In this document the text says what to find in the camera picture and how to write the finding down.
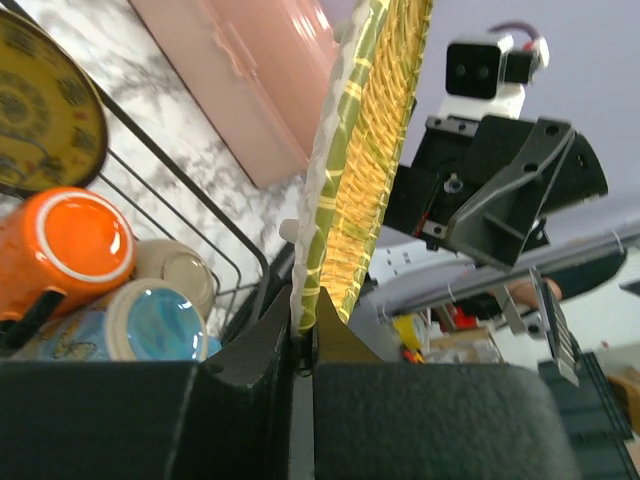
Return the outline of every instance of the black foam pad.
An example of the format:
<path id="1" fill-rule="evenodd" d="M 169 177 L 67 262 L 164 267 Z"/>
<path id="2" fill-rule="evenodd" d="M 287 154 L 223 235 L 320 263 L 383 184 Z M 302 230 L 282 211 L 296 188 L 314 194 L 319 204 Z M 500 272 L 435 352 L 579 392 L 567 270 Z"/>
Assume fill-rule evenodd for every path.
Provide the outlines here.
<path id="1" fill-rule="evenodd" d="M 507 365 L 320 363 L 315 478 L 581 478 L 553 398 Z"/>

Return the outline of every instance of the decorative plate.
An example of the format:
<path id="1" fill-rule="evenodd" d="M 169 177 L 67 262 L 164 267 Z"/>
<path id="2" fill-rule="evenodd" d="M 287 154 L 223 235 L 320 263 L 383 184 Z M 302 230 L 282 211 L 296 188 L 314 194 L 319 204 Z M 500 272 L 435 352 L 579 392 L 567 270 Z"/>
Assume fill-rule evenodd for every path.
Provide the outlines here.
<path id="1" fill-rule="evenodd" d="M 0 192 L 84 187 L 106 153 L 91 81 L 39 27 L 0 9 Z"/>
<path id="2" fill-rule="evenodd" d="M 341 38 L 298 218 L 292 334 L 321 287 L 349 320 L 369 268 L 411 115 L 431 0 L 360 0 Z"/>

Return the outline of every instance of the pink container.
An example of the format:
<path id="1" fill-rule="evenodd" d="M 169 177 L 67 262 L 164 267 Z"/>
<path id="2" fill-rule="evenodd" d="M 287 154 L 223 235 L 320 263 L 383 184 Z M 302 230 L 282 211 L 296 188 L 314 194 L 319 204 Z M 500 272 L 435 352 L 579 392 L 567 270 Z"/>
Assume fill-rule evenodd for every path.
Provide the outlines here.
<path id="1" fill-rule="evenodd" d="M 316 0 L 130 0 L 257 186 L 307 169 L 337 45 Z"/>

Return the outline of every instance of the mug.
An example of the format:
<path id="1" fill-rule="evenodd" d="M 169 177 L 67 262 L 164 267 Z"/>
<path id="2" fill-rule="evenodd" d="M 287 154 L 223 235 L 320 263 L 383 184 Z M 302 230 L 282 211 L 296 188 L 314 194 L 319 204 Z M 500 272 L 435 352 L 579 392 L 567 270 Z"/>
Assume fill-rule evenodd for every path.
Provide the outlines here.
<path id="1" fill-rule="evenodd" d="M 35 195 L 1 218 L 0 252 L 0 321 L 27 330 L 119 287 L 135 265 L 122 214 L 73 187 Z"/>
<path id="2" fill-rule="evenodd" d="M 204 260 L 175 240 L 141 240 L 137 245 L 134 278 L 161 278 L 174 285 L 193 303 L 202 318 L 213 309 L 216 285 Z"/>
<path id="3" fill-rule="evenodd" d="M 201 361 L 217 349 L 219 343 L 209 339 L 204 320 L 182 293 L 163 280 L 141 279 L 47 322 L 11 359 Z"/>

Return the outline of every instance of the marble countertop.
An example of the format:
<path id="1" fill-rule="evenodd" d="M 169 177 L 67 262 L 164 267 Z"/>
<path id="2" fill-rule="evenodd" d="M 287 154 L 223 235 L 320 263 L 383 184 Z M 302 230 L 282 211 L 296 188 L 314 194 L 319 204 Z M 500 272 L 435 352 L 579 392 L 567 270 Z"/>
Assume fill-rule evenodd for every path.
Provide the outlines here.
<path id="1" fill-rule="evenodd" d="M 173 160 L 178 163 L 249 239 L 273 260 L 284 241 L 278 226 L 297 209 L 299 178 L 256 189 L 155 44 L 127 0 L 21 0 L 20 5 L 80 64 Z M 256 282 L 256 258 L 224 227 L 146 147 L 108 114 L 110 147 L 158 194 L 185 216 L 205 239 L 237 264 L 241 278 L 223 255 L 213 250 L 151 191 L 129 175 L 112 156 L 103 174 L 181 242 L 209 262 L 221 290 Z M 90 188 L 117 205 L 139 238 L 163 234 L 109 185 L 98 179 Z M 231 295 L 218 298 L 209 330 L 218 334 Z"/>

